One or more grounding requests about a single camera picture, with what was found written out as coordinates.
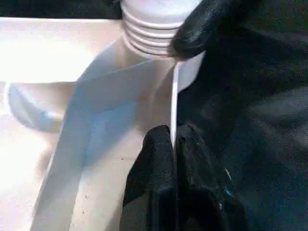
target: gloved hand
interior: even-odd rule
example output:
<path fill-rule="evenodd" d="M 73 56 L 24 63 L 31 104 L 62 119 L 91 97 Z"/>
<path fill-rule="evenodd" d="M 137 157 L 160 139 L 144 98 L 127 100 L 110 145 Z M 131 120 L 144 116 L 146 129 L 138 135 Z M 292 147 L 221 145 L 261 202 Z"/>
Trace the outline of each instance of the gloved hand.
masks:
<path fill-rule="evenodd" d="M 200 54 L 221 32 L 236 30 L 259 2 L 203 0 L 177 31 L 171 42 L 170 54 L 180 59 Z"/>

